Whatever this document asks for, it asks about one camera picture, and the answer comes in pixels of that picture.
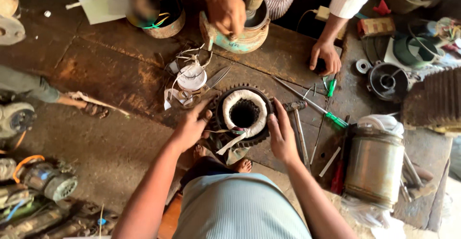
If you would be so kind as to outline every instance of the hammer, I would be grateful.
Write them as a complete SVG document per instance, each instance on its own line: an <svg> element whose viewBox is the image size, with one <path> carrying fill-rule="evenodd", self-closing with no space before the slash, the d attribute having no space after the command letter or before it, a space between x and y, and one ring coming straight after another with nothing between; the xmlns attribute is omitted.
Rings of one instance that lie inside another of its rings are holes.
<svg viewBox="0 0 461 239"><path fill-rule="evenodd" d="M301 151L303 151L305 165L309 166L308 150L306 149L306 142L304 141L303 128L301 127L301 121L299 120L299 110L302 110L308 106L308 103L304 100L285 103L283 104L284 109L287 112L293 111L295 113L296 126L298 127L299 141L301 142Z"/></svg>

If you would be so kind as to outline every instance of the metal bearing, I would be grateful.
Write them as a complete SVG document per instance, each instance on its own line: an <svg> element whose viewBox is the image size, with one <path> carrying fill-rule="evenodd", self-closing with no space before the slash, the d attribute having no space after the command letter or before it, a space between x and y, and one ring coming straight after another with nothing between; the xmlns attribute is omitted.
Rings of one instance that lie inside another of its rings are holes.
<svg viewBox="0 0 461 239"><path fill-rule="evenodd" d="M355 68L360 74L365 74L372 68L372 65L366 59L360 59L355 63Z"/></svg>

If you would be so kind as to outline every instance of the wrist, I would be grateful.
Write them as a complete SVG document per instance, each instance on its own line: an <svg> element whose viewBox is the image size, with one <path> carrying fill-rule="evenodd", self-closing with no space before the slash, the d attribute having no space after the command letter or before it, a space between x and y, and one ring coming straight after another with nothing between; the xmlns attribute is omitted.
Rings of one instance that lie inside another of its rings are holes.
<svg viewBox="0 0 461 239"><path fill-rule="evenodd" d="M317 40L318 43L322 44L333 44L335 42L336 36L328 35L328 34L322 34L320 35L319 39Z"/></svg>
<svg viewBox="0 0 461 239"><path fill-rule="evenodd" d="M287 169L294 168L300 165L304 167L304 164L299 157L286 159L283 161L283 164L285 165Z"/></svg>
<svg viewBox="0 0 461 239"><path fill-rule="evenodd" d="M174 137L170 137L170 139L167 140L162 150L169 154L177 154L178 156L185 152L181 147L181 142L177 141Z"/></svg>

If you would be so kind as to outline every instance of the bare foot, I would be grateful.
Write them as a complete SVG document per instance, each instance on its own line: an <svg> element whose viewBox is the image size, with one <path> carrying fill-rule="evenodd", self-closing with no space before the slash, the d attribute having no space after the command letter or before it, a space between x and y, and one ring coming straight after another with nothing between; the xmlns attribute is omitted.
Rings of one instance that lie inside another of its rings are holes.
<svg viewBox="0 0 461 239"><path fill-rule="evenodd" d="M206 148L201 145L195 145L194 147L194 160L197 161L201 157L206 156Z"/></svg>
<svg viewBox="0 0 461 239"><path fill-rule="evenodd" d="M235 171L240 173L250 173L251 167L251 161L249 159L243 159L238 163Z"/></svg>

